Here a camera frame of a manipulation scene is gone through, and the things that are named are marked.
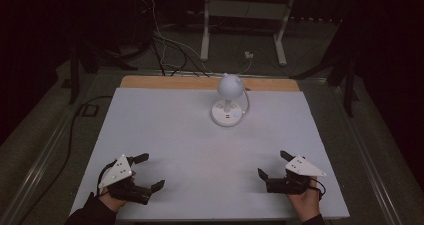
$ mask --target spherical lamp head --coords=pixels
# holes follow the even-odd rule
[[[239,98],[244,91],[241,79],[233,74],[224,74],[218,84],[218,93],[223,98],[233,100]]]

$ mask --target wooden table edge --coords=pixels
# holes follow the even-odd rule
[[[217,89],[219,77],[171,77],[127,75],[121,88],[160,89]],[[282,78],[241,78],[247,90],[251,91],[300,91],[293,79]]]

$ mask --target white plug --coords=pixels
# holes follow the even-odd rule
[[[244,52],[244,56],[248,59],[253,58],[253,52],[246,51],[246,52]]]

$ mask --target human hand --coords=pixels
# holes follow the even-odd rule
[[[133,171],[131,181],[134,181],[135,172]],[[103,188],[102,193],[99,196],[99,200],[106,205],[110,210],[117,213],[121,207],[123,207],[127,201],[113,198],[107,187]]]
[[[316,187],[316,177],[311,177],[309,185]],[[287,194],[296,214],[301,222],[305,222],[320,214],[319,210],[319,191],[306,189],[299,195]]]

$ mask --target table leg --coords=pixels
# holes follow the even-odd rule
[[[205,22],[203,25],[202,48],[200,50],[200,60],[206,62],[209,55],[209,0],[205,0]]]
[[[277,52],[278,64],[281,66],[287,65],[286,55],[284,54],[283,44],[281,43],[281,39],[283,38],[284,30],[286,29],[287,23],[290,18],[290,11],[293,5],[294,0],[289,0],[287,2],[287,8],[284,13],[283,20],[281,21],[281,27],[278,33],[274,34],[274,43],[275,50]]]

